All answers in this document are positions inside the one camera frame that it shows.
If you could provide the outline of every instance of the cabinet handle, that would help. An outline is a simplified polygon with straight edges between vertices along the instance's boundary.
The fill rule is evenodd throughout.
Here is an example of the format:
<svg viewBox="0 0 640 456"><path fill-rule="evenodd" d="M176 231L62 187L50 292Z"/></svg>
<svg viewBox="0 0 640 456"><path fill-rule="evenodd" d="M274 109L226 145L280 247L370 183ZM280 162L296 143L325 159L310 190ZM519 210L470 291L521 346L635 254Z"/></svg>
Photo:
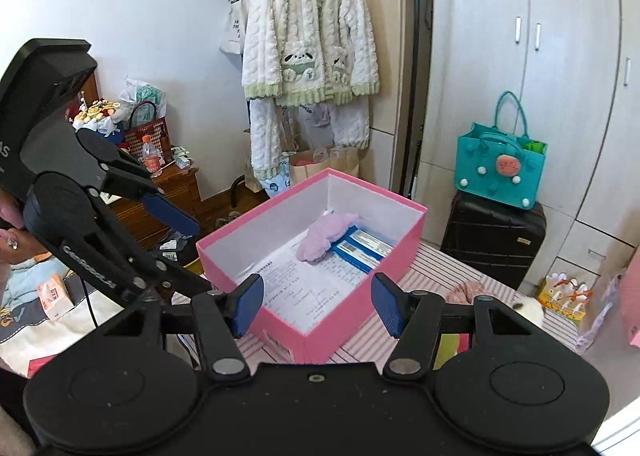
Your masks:
<svg viewBox="0 0 640 456"><path fill-rule="evenodd" d="M540 29L542 28L542 24L536 24L536 51L540 50Z"/></svg>
<svg viewBox="0 0 640 456"><path fill-rule="evenodd" d="M625 81L623 82L623 86L625 87L629 85L630 74L631 74L631 58L627 57L625 60Z"/></svg>
<svg viewBox="0 0 640 456"><path fill-rule="evenodd" d="M522 17L516 17L516 44L520 44L520 29L522 28Z"/></svg>
<svg viewBox="0 0 640 456"><path fill-rule="evenodd" d="M592 250L591 248L587 250L587 254L595 255L596 257L600 257L603 261L607 259L606 255L601 254L599 251Z"/></svg>

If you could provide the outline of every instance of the teal bag handle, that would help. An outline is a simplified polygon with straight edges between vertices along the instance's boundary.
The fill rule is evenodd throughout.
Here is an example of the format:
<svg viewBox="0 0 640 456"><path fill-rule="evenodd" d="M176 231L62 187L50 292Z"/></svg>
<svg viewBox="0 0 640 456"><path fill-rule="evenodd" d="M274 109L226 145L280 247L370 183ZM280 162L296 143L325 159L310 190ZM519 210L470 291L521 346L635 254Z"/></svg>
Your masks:
<svg viewBox="0 0 640 456"><path fill-rule="evenodd" d="M517 156L522 157L524 155L524 149L522 148L522 146L511 136L500 134L498 132L483 132L480 135L479 140L482 147L486 147L484 143L485 141L495 141L513 147L516 150Z"/></svg>
<svg viewBox="0 0 640 456"><path fill-rule="evenodd" d="M529 139L529 126L527 125L527 117L524 114L524 109L522 108L518 97L510 90L506 90L504 93L502 93L500 95L500 98L498 98L498 103L495 104L494 128L498 129L498 116L500 115L500 107L502 106L502 102L504 101L504 99L509 95L511 95L513 97L513 100L516 101L516 104L518 105L518 112L522 115L522 124L524 126L524 133L522 134L522 136Z"/></svg>

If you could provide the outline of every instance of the black suitcase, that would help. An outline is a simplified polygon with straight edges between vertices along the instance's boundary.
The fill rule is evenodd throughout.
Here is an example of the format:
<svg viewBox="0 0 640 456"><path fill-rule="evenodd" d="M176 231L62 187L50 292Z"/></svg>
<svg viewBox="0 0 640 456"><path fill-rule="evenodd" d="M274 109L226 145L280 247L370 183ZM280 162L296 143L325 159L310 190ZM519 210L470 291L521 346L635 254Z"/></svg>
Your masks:
<svg viewBox="0 0 640 456"><path fill-rule="evenodd" d="M440 250L517 289L545 240L542 205L530 211L458 192Z"/></svg>

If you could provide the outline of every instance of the teal tote bag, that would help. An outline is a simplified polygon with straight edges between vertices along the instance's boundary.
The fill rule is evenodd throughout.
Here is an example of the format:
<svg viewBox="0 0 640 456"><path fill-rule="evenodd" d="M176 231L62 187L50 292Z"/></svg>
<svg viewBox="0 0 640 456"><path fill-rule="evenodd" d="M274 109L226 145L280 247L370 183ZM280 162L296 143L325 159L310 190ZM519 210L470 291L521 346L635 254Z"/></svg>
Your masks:
<svg viewBox="0 0 640 456"><path fill-rule="evenodd" d="M498 129L498 115L507 97L512 97L522 117L524 134L515 136ZM458 190L529 210L545 166L546 143L529 138L527 117L520 100L510 90L495 106L494 126L474 123L458 138L454 185Z"/></svg>

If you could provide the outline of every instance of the sweater sleeve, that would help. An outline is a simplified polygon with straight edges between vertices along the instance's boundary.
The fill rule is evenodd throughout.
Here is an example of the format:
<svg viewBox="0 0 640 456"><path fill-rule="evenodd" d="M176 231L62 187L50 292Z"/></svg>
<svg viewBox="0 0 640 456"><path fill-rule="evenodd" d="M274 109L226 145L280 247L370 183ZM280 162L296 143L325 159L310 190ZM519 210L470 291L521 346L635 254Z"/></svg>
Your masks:
<svg viewBox="0 0 640 456"><path fill-rule="evenodd" d="M351 90L356 96L376 94L380 90L378 57L366 0L341 0L340 17L349 28L353 45Z"/></svg>
<svg viewBox="0 0 640 456"><path fill-rule="evenodd" d="M282 93L273 0L249 0L242 58L242 87L247 99L280 96Z"/></svg>

